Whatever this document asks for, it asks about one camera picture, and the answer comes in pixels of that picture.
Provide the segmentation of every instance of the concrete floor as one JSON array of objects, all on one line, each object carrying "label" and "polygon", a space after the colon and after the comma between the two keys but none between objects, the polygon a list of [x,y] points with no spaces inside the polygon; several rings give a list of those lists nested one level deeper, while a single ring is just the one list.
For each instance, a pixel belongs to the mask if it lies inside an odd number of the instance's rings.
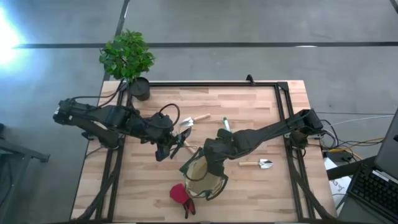
[{"label": "concrete floor", "polygon": [[[123,0],[0,1],[19,43],[102,43],[116,32]],[[398,41],[398,15],[388,0],[132,0],[125,29],[148,42]],[[305,80],[322,112],[395,113],[397,47],[153,49],[150,80]],[[68,220],[87,141],[56,124],[59,100],[98,95],[98,49],[20,49],[0,65],[0,122],[8,140],[51,154],[34,161],[19,191],[13,223]],[[87,103],[95,104],[96,100]],[[319,114],[335,123],[367,117]],[[385,135],[389,118],[336,126],[344,140]],[[355,149],[363,157],[378,147]]]}]

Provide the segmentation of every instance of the leaf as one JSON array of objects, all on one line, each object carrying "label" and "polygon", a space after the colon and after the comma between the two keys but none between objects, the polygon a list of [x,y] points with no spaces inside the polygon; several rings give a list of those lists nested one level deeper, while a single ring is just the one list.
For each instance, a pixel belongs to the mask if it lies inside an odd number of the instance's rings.
[{"label": "leaf", "polygon": [[126,68],[123,67],[121,69],[121,74],[122,74],[123,77],[126,77],[126,72],[127,72]]}]

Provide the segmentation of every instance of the wooden table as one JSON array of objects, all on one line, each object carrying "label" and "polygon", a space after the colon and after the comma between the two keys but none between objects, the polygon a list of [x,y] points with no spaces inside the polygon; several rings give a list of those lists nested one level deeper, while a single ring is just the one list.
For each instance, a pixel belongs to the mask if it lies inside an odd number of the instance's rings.
[{"label": "wooden table", "polygon": [[[288,81],[294,113],[310,107],[303,81]],[[101,95],[113,93],[118,82],[104,82]],[[181,119],[211,113],[211,117],[193,126],[188,142],[202,146],[206,138],[215,138],[227,117],[231,129],[257,129],[279,121],[275,90],[269,87],[153,87],[150,99],[135,100],[134,106],[143,116],[150,116],[167,103],[176,103]],[[167,108],[164,113],[176,118],[176,110]],[[90,142],[88,152],[98,148]],[[296,221],[294,199],[290,184],[282,137],[262,143],[250,155],[225,162],[229,182],[224,191],[211,201],[195,199],[196,215],[184,219],[184,210],[169,197],[173,185],[183,183],[178,169],[192,154],[181,149],[173,160],[155,160],[155,146],[140,144],[128,137],[124,147],[122,171],[114,211],[114,222],[274,222]],[[91,203],[100,189],[106,150],[88,157],[83,166],[72,218],[78,217]],[[269,159],[271,169],[240,167],[239,161]],[[308,147],[304,157],[310,188],[320,203],[336,215],[328,177],[321,151]],[[305,200],[300,193],[303,209]]]}]

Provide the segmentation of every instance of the pot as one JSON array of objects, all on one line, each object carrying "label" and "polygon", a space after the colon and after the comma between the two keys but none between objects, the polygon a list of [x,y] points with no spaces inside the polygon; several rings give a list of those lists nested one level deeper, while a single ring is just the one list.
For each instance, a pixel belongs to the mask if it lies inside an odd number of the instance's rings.
[{"label": "pot", "polygon": [[130,94],[138,100],[148,100],[150,97],[148,79],[144,77],[135,78],[134,82],[130,85]]}]

